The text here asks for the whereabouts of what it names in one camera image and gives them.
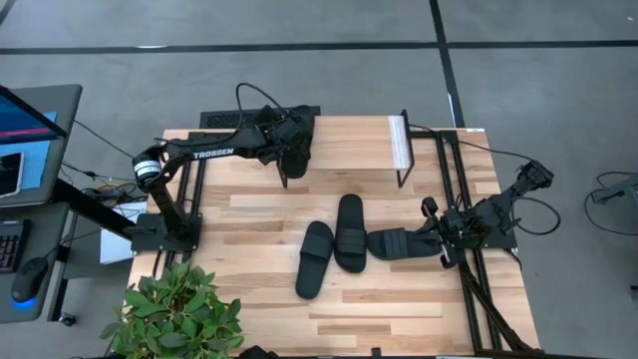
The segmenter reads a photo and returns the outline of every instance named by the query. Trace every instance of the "green plant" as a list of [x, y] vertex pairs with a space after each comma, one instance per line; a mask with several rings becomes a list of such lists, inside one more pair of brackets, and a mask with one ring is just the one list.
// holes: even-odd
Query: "green plant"
[[115, 335], [112, 348], [127, 359], [227, 359], [230, 348], [243, 343], [237, 313], [239, 299], [222, 303], [206, 275], [189, 261], [174, 264], [160, 280], [142, 277], [131, 286], [124, 306], [116, 306], [118, 321], [100, 336]]

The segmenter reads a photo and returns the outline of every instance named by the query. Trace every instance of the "gray carpet floor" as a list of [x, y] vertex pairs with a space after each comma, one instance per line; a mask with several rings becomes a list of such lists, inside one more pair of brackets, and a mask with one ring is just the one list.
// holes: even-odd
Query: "gray carpet floor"
[[[634, 0], [442, 0], [441, 10], [452, 42], [638, 39]], [[427, 0], [17, 0], [0, 24], [0, 49], [436, 41], [433, 24]], [[629, 288], [638, 284], [638, 238], [594, 228], [583, 202], [597, 174], [638, 171], [638, 47], [450, 53], [466, 125], [485, 128], [494, 149], [526, 154], [555, 173], [554, 185], [534, 197], [560, 211], [561, 228], [544, 237], [516, 233], [541, 345], [634, 358], [638, 309]], [[0, 55], [5, 86], [84, 86], [78, 119], [130, 153], [163, 129], [196, 128], [202, 111], [234, 109], [242, 81], [284, 106], [320, 105], [329, 115], [407, 109], [416, 124], [453, 123], [437, 49]], [[244, 103], [263, 100], [246, 92]], [[81, 128], [66, 160], [132, 175], [129, 159]], [[494, 161], [500, 184], [512, 183], [520, 161]], [[94, 185], [72, 176], [78, 187]], [[591, 210], [600, 223], [638, 231], [623, 199]], [[553, 220], [533, 204], [517, 214], [532, 228]], [[80, 318], [72, 328], [44, 318], [1, 325], [0, 358], [101, 355], [107, 343], [98, 335], [122, 301], [128, 265], [71, 281], [64, 310]]]

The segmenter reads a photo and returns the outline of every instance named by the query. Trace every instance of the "monitor screen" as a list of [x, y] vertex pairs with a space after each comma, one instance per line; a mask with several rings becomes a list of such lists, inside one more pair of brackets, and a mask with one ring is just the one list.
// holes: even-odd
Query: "monitor screen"
[[0, 93], [0, 144], [53, 140], [64, 132], [52, 121], [2, 88]]

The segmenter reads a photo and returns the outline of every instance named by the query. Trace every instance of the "wooden table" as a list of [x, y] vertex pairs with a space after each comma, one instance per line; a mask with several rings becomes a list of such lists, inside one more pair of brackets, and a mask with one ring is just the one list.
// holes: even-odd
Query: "wooden table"
[[[347, 128], [345, 124], [351, 124], [343, 129], [350, 133], [360, 125], [341, 122]], [[163, 136], [186, 138], [188, 131], [201, 130], [167, 130]], [[461, 140], [487, 146], [484, 132], [458, 131]], [[326, 161], [320, 155], [328, 151], [321, 148], [325, 139], [315, 140], [312, 161], [315, 150], [317, 160]], [[361, 274], [347, 273], [332, 260], [315, 300], [295, 294], [306, 226], [323, 220], [334, 230], [341, 195], [356, 193], [364, 200], [368, 231], [421, 226], [420, 205], [427, 195], [445, 209], [434, 140], [414, 139], [413, 146], [416, 164], [403, 188], [397, 187], [393, 171], [323, 170], [317, 162], [284, 189], [274, 164], [264, 167], [238, 157], [208, 161], [200, 208], [204, 225], [192, 260], [206, 272], [216, 272], [214, 284], [222, 300], [241, 298], [243, 347], [260, 345], [279, 355], [370, 355], [373, 347], [381, 347], [384, 355], [473, 353], [459, 272], [443, 269], [437, 256], [382, 261], [369, 254]], [[499, 192], [490, 153], [464, 145], [461, 149], [473, 202]], [[192, 193], [196, 167], [187, 193]], [[168, 185], [173, 195], [178, 182], [176, 176]], [[152, 203], [150, 211], [157, 211]], [[483, 253], [494, 304], [519, 336], [537, 347], [518, 265], [502, 250]], [[154, 252], [138, 255], [130, 283], [151, 275], [155, 260]], [[484, 313], [477, 308], [483, 346], [488, 347]]]

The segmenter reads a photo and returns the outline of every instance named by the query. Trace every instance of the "plant leaf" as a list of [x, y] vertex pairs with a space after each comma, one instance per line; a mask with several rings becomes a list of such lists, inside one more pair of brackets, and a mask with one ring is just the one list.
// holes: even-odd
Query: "plant leaf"
[[161, 328], [161, 335], [172, 333], [174, 331], [175, 331], [175, 326], [170, 321]]
[[212, 310], [210, 310], [210, 308], [208, 308], [205, 305], [202, 305], [199, 309], [195, 310], [192, 313], [192, 316], [190, 318], [192, 318], [192, 320], [201, 323], [202, 321], [206, 320], [206, 319], [213, 319], [214, 318], [214, 313], [212, 312]]
[[143, 306], [145, 304], [149, 304], [149, 300], [141, 293], [129, 290], [124, 295], [124, 300], [127, 301], [128, 304], [131, 304], [133, 307]]
[[219, 320], [217, 320], [217, 323], [219, 323], [219, 325], [223, 325], [225, 322], [228, 321], [228, 319], [230, 319], [229, 314], [230, 313], [228, 311], [221, 313], [221, 315], [219, 315]]
[[192, 319], [190, 318], [183, 319], [183, 323], [181, 323], [181, 332], [191, 338], [194, 338], [197, 332], [197, 327], [195, 326], [195, 323], [192, 321]]
[[188, 344], [188, 346], [190, 347], [190, 349], [199, 349], [199, 347], [201, 346], [201, 338], [195, 338], [193, 341], [190, 342], [190, 344]]
[[156, 354], [161, 354], [160, 346], [155, 338], [151, 335], [151, 332], [147, 332], [147, 345], [149, 345], [149, 349]]
[[162, 273], [161, 273], [161, 278], [159, 279], [159, 281], [164, 281], [165, 283], [170, 284], [170, 269], [165, 269]]
[[210, 285], [202, 285], [201, 288], [199, 288], [199, 290], [204, 293], [213, 293], [213, 294], [215, 291]]
[[118, 320], [121, 320], [123, 316], [122, 307], [120, 305], [114, 305], [113, 310], [116, 312], [116, 316], [118, 317]]
[[149, 325], [147, 328], [147, 334], [150, 334], [153, 338], [157, 338], [161, 335], [160, 330], [154, 324]]
[[157, 300], [161, 301], [162, 299], [164, 299], [169, 294], [170, 294], [170, 289], [160, 289], [158, 291]]
[[217, 331], [217, 327], [216, 326], [208, 326], [203, 328], [203, 330], [201, 331], [201, 335], [203, 335], [204, 338], [208, 339], [210, 337], [212, 337], [213, 335], [215, 335], [215, 332]]
[[124, 323], [121, 323], [121, 322], [115, 322], [115, 323], [108, 324], [102, 330], [102, 334], [100, 334], [100, 339], [111, 338], [113, 336], [113, 334], [115, 334], [122, 327], [124, 327]]
[[221, 304], [221, 302], [215, 302], [214, 304], [212, 304], [212, 307], [215, 309], [215, 314], [217, 318], [219, 318], [221, 313], [223, 313], [226, 310], [226, 307], [223, 304]]
[[181, 326], [181, 324], [183, 323], [183, 314], [176, 314], [175, 317], [172, 318], [172, 322]]
[[158, 289], [170, 289], [170, 285], [164, 278], [158, 280]]
[[167, 333], [159, 338], [159, 343], [166, 348], [179, 348], [188, 344], [188, 338], [178, 333]]
[[136, 316], [144, 318], [146, 316], [149, 316], [153, 313], [157, 313], [159, 311], [163, 311], [163, 310], [168, 310], [168, 308], [164, 307], [163, 305], [159, 305], [159, 304], [154, 304], [154, 303], [148, 303], [145, 304], [143, 306], [140, 307], [140, 309], [138, 309], [136, 311]]
[[149, 320], [153, 322], [158, 327], [158, 329], [161, 329], [166, 320], [166, 313], [157, 312], [155, 314], [151, 314], [149, 315]]
[[234, 318], [239, 314], [239, 310], [241, 309], [241, 301], [239, 299], [233, 300], [228, 306], [228, 316]]
[[201, 280], [201, 284], [210, 284], [214, 278], [215, 272], [209, 273]]
[[226, 341], [226, 345], [228, 345], [231, 348], [239, 348], [242, 343], [243, 343], [243, 336], [241, 335], [233, 336], [232, 338], [228, 339], [228, 341]]
[[241, 333], [241, 327], [239, 326], [239, 324], [237, 324], [237, 322], [227, 323], [225, 327], [233, 333]]
[[203, 304], [204, 300], [206, 300], [206, 294], [199, 292], [193, 296], [190, 302], [186, 305], [185, 312], [192, 313], [195, 310], [199, 309], [201, 304]]
[[201, 269], [199, 265], [191, 269], [189, 275], [192, 279], [192, 282], [196, 285], [200, 285], [203, 279], [206, 277], [206, 273], [203, 271], [203, 269]]
[[120, 352], [122, 350], [122, 339], [120, 339], [119, 335], [116, 335], [113, 338], [113, 344], [111, 344], [111, 349], [118, 354], [122, 354]]
[[155, 281], [152, 280], [150, 277], [140, 278], [140, 283], [138, 283], [138, 289], [140, 290], [140, 292], [153, 291], [155, 287]]
[[210, 350], [224, 350], [226, 349], [226, 343], [219, 339], [210, 339], [208, 340], [208, 348]]
[[179, 281], [188, 273], [189, 268], [190, 268], [190, 259], [178, 265], [176, 269], [172, 270], [173, 278]]
[[142, 322], [141, 319], [136, 319], [134, 322], [134, 325], [136, 327], [136, 333], [141, 337], [144, 338], [147, 336], [146, 330], [144, 328], [144, 323]]

